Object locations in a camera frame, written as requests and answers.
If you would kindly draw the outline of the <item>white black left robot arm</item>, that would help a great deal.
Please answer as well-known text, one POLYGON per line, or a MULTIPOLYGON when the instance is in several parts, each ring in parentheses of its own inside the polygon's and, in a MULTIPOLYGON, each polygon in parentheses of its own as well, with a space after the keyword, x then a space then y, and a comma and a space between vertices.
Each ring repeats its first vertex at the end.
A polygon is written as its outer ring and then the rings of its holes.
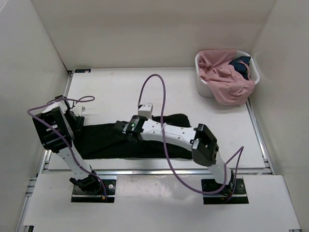
POLYGON ((32 117, 44 149, 62 158, 72 171, 73 177, 70 178, 70 182, 82 191, 95 194, 104 191, 103 183, 74 146, 74 133, 80 132, 84 123, 82 111, 81 108, 78 114, 75 114, 68 100, 58 99, 46 105, 28 109, 27 114, 32 117))

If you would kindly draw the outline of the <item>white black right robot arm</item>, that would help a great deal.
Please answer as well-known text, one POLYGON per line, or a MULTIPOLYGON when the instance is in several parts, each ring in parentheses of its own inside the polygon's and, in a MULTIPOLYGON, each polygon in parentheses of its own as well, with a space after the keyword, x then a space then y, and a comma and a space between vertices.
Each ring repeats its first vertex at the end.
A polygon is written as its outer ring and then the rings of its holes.
POLYGON ((220 194, 228 196, 235 189, 235 173, 227 168, 219 152, 216 137, 204 124, 197 127, 177 127, 168 125, 160 118, 156 122, 144 116, 134 115, 129 122, 117 121, 113 127, 116 135, 137 143, 139 141, 156 141, 163 144, 168 165, 178 181, 186 188, 203 195, 220 194), (213 175, 214 184, 209 191, 201 191, 186 184, 175 172, 169 159, 167 145, 175 145, 191 152, 193 161, 207 167, 213 175))

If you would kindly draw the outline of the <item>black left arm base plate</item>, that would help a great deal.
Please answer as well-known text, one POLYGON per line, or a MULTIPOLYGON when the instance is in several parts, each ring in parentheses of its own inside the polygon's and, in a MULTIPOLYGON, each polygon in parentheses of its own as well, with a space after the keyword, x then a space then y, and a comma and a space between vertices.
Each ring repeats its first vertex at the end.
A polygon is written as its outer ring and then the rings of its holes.
POLYGON ((116 178, 103 178, 102 182, 90 175, 84 180, 70 178, 73 184, 71 202, 73 203, 114 203, 116 178))

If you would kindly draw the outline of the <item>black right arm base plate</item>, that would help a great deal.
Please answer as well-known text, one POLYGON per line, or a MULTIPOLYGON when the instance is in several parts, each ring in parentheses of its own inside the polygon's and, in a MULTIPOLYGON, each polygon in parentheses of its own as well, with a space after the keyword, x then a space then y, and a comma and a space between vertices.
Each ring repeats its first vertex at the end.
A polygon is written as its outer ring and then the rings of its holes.
MULTIPOLYGON (((202 191, 215 190, 221 185, 217 184, 214 179, 201 180, 202 191)), ((203 204, 248 204, 248 196, 244 180, 237 178, 235 188, 227 186, 221 192, 213 195, 203 195, 203 204)))

